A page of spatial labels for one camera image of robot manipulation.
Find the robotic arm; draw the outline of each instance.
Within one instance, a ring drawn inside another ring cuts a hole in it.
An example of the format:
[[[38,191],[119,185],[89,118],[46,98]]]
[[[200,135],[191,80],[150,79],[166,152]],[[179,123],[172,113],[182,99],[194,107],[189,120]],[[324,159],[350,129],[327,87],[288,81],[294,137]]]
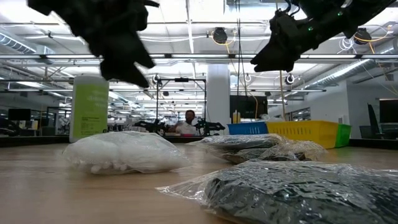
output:
[[[351,38],[358,26],[370,21],[396,0],[286,0],[301,7],[306,19],[295,20],[290,8],[275,12],[270,20],[269,43],[251,60],[256,72],[293,70],[300,55],[343,32]]]
[[[256,72],[293,70],[300,55],[343,32],[347,38],[396,0],[286,0],[301,7],[306,19],[295,20],[290,7],[277,10],[270,21],[269,43],[251,60]],[[149,84],[135,62],[155,66],[137,31],[147,27],[145,6],[159,7],[150,0],[28,0],[32,9],[49,15],[56,12],[90,45],[93,55],[103,56],[102,76],[139,85]]]

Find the white shirt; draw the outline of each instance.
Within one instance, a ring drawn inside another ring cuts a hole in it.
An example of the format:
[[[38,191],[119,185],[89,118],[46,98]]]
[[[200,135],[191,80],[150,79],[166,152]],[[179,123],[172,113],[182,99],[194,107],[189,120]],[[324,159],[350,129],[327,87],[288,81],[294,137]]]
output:
[[[196,127],[188,124],[187,122],[183,122],[178,125],[175,129],[175,132],[179,134],[198,134]]]

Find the green bin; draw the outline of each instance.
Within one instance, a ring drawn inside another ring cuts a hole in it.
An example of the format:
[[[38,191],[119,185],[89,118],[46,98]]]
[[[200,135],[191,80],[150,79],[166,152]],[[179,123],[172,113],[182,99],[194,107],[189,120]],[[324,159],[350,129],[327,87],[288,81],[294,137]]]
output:
[[[339,147],[348,146],[350,136],[351,136],[351,126],[346,124],[339,124],[335,147],[339,148]]]

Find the desk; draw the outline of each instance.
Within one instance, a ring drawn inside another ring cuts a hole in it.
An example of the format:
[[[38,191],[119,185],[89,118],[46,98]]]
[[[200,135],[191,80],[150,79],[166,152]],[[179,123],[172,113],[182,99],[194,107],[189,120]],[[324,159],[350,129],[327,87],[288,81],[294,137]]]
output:
[[[1,223],[29,224],[227,224],[189,200],[154,188],[177,184],[231,164],[193,146],[176,144],[191,167],[161,174],[89,175],[70,170],[61,153],[66,144],[0,150]],[[342,148],[325,162],[397,169],[398,151]]]

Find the small bottle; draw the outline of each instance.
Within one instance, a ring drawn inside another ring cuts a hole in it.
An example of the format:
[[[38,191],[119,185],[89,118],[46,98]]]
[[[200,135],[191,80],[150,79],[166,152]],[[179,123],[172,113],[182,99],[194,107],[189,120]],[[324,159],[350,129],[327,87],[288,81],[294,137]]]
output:
[[[241,113],[235,110],[235,112],[232,115],[232,120],[234,124],[238,124],[241,122]]]

